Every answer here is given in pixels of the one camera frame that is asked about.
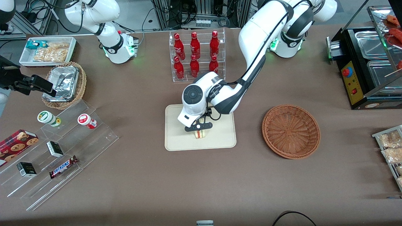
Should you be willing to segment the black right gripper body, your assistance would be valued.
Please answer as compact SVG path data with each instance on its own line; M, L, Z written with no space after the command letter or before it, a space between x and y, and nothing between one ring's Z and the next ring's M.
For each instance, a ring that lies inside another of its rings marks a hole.
M22 79L20 66L0 56L0 87L5 90L16 91L15 83L22 81Z

